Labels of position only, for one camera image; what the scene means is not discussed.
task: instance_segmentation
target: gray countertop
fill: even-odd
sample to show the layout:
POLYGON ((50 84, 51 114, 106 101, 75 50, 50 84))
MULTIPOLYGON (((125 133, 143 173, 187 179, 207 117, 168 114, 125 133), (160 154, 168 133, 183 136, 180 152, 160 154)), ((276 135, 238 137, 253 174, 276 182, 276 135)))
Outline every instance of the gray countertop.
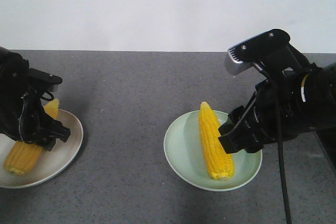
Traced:
MULTIPOLYGON (((243 188, 195 188, 170 168, 166 129, 206 100, 229 112, 262 76, 229 75, 224 53, 18 51, 59 75, 60 107, 82 122, 83 146, 62 173, 35 187, 0 188, 0 223, 285 223, 276 144, 243 188)), ((325 66, 333 55, 309 54, 325 66)), ((336 176, 318 140, 284 143, 293 223, 336 222, 336 176)))

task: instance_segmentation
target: white wall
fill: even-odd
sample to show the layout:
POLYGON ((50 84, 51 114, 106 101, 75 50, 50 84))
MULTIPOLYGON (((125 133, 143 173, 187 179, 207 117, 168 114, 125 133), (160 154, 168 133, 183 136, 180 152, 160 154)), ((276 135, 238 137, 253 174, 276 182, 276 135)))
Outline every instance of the white wall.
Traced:
POLYGON ((336 0, 0 0, 9 49, 226 51, 272 28, 336 52, 336 0))

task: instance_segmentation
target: white plate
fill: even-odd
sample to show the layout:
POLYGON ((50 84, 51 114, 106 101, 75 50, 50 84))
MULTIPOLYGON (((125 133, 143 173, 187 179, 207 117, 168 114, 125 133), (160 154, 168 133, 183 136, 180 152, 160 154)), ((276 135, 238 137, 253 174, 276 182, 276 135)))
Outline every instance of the white plate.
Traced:
MULTIPOLYGON (((220 124, 227 120, 227 114, 215 111, 220 124)), ((244 150, 233 155, 235 174, 229 180, 214 180, 207 173, 198 127, 198 111, 186 113, 177 118, 164 137, 164 153, 171 168, 186 182, 209 191, 229 191, 249 183, 258 173, 262 152, 247 153, 244 150)))
POLYGON ((71 130, 68 141, 63 143, 56 140, 51 152, 43 151, 36 166, 23 176, 13 175, 3 168, 15 141, 0 134, 0 187, 25 188, 39 185, 55 177, 71 163, 82 145, 83 127, 77 117, 65 110, 59 110, 57 120, 71 130))

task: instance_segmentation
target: light green ceramic plate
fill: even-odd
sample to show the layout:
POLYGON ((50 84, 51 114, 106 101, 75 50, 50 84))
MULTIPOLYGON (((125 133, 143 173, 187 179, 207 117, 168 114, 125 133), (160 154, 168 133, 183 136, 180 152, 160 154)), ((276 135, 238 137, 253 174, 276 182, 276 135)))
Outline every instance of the light green ceramic plate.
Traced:
MULTIPOLYGON (((221 124, 227 114, 215 111, 221 124)), ((229 191, 249 183, 261 167, 262 152, 249 154, 244 150, 233 154, 235 175, 229 180, 213 180, 208 176, 203 158, 199 111, 192 111, 177 118, 168 128, 164 137, 164 153, 173 170, 186 182, 209 191, 229 191)))

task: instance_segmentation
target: black cable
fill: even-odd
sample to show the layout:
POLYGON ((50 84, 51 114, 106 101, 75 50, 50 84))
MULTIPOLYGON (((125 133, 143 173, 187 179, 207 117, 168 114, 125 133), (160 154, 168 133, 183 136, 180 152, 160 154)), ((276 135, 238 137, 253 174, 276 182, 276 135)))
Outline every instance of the black cable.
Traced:
POLYGON ((280 171, 280 180, 281 180, 281 189, 282 189, 282 197, 286 214, 286 223, 292 224, 291 215, 290 215, 290 207, 289 207, 289 199, 287 192, 287 184, 286 184, 286 176, 285 176, 285 163, 284 163, 284 149, 282 145, 282 127, 281 127, 281 114, 280 114, 280 102, 278 97, 278 85, 271 78, 268 72, 264 69, 263 65, 260 62, 254 62, 254 67, 262 73, 272 84, 274 90, 274 100, 275 100, 275 114, 277 121, 277 140, 278 140, 278 158, 279 158, 279 171, 280 171))
POLYGON ((281 115, 280 115, 280 103, 278 98, 278 93, 275 92, 275 109, 276 109, 276 119, 277 119, 277 139, 278 139, 278 156, 279 156, 279 170, 280 170, 280 180, 281 180, 281 189, 282 189, 282 197, 283 203, 285 207, 286 214, 286 222, 287 224, 291 224, 291 216, 290 216, 290 207, 289 207, 289 199, 287 192, 287 184, 286 184, 286 176, 285 176, 285 163, 284 163, 284 149, 282 146, 282 128, 281 128, 281 115))

